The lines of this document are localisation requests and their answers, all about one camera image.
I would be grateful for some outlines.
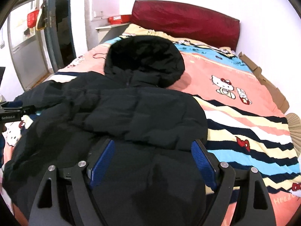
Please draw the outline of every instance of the white door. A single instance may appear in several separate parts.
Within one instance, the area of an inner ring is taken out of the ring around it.
[[[25,90],[48,73],[40,32],[27,27],[27,14],[36,7],[39,7],[39,0],[26,0],[17,5],[8,17],[11,56]]]

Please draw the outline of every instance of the burgundy cushion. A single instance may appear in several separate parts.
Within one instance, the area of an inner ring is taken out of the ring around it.
[[[240,33],[238,19],[207,8],[170,1],[135,1],[131,23],[173,37],[199,40],[232,50],[236,50]]]

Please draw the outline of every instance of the red bag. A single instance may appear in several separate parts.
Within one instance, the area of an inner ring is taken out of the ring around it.
[[[131,19],[131,15],[117,15],[117,16],[113,16],[113,17],[109,17],[108,18],[108,22],[111,25],[115,25],[115,24],[125,24],[125,23],[129,23]]]
[[[31,28],[33,28],[33,27],[36,26],[38,14],[39,14],[39,10],[35,10],[33,12],[30,12],[27,15],[27,27],[29,29],[31,29]]]

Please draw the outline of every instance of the jacket hood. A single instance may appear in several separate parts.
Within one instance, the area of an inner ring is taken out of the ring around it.
[[[176,46],[150,35],[128,37],[111,45],[104,66],[107,77],[131,87],[166,88],[179,80],[184,70]]]

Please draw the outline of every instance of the door window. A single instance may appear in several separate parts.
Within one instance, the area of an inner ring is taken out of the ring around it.
[[[27,14],[35,10],[36,1],[31,0],[17,7],[10,14],[11,46],[15,48],[36,34],[35,28],[28,29]]]

